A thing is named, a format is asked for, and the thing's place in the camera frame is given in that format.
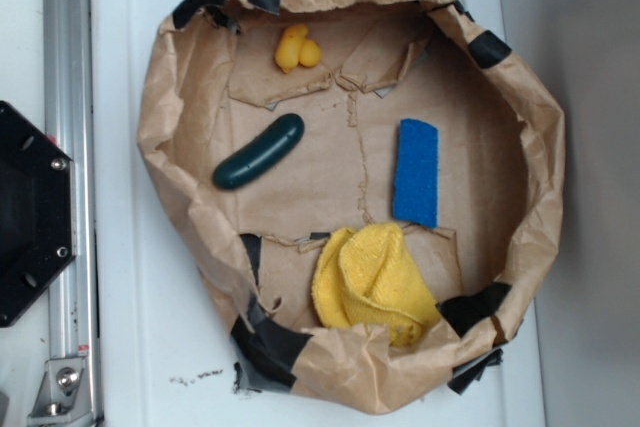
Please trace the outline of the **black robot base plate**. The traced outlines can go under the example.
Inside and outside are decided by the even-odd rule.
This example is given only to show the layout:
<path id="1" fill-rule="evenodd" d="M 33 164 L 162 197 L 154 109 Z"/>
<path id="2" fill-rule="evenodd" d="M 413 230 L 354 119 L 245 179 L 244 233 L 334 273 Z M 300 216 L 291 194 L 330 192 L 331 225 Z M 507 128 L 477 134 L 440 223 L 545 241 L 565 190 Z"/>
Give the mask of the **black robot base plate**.
<path id="1" fill-rule="evenodd" d="M 74 259 L 73 160 L 1 103 L 1 326 L 31 307 Z"/>

